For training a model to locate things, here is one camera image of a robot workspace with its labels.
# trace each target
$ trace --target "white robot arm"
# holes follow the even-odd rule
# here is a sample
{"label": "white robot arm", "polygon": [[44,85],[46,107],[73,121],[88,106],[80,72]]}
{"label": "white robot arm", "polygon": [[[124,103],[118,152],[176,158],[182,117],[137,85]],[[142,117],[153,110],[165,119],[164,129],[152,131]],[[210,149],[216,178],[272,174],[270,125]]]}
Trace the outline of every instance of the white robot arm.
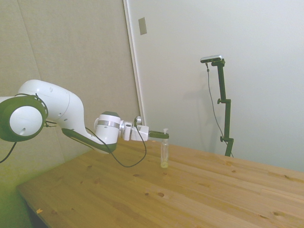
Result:
{"label": "white robot arm", "polygon": [[46,120],[56,122],[66,136],[101,153],[113,152],[118,137],[136,141],[146,141],[148,136],[169,138],[168,134],[140,125],[138,117],[134,122],[123,121],[114,112],[102,113],[94,123],[95,133],[90,134],[86,131],[80,98],[40,80],[24,83],[15,97],[0,97],[1,139],[9,142],[31,139],[42,130]]}

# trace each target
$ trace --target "light switch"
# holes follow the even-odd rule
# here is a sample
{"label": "light switch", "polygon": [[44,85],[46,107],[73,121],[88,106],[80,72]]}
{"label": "light switch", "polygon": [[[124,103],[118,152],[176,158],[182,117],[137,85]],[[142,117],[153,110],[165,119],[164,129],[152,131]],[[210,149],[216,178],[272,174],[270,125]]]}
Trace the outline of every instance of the light switch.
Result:
{"label": "light switch", "polygon": [[146,27],[146,20],[145,18],[140,18],[138,20],[139,23],[139,30],[141,32],[141,35],[146,34],[147,33],[147,27]]}

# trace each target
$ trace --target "wood knot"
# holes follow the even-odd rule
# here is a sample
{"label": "wood knot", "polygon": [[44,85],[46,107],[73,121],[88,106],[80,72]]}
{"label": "wood knot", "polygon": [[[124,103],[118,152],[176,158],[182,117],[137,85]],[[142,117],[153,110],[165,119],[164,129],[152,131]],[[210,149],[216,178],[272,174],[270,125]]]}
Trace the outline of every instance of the wood knot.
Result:
{"label": "wood knot", "polygon": [[267,219],[267,217],[263,216],[263,215],[259,215],[261,218],[263,219]]}

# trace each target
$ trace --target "beige wall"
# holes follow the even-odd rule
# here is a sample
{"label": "beige wall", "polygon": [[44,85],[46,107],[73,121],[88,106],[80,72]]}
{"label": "beige wall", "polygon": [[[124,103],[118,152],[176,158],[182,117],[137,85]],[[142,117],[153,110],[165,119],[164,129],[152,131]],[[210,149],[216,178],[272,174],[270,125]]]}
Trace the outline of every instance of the beige wall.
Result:
{"label": "beige wall", "polygon": [[[0,0],[0,53],[0,96],[40,79],[77,94],[89,128],[103,111],[139,115],[122,0]],[[18,143],[0,164],[0,227],[31,227],[15,187],[86,151],[59,127]]]}

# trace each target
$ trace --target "white wall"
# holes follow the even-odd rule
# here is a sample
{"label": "white wall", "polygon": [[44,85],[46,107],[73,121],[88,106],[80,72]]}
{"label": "white wall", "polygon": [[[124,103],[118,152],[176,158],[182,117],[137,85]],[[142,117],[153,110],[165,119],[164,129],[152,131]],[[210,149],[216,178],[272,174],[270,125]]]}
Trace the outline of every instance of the white wall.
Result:
{"label": "white wall", "polygon": [[[221,54],[234,156],[304,171],[304,1],[128,0],[128,6],[151,129],[168,127],[172,144],[225,153],[199,61]],[[216,102],[215,67],[210,76]],[[225,105],[215,108],[224,128]]]}

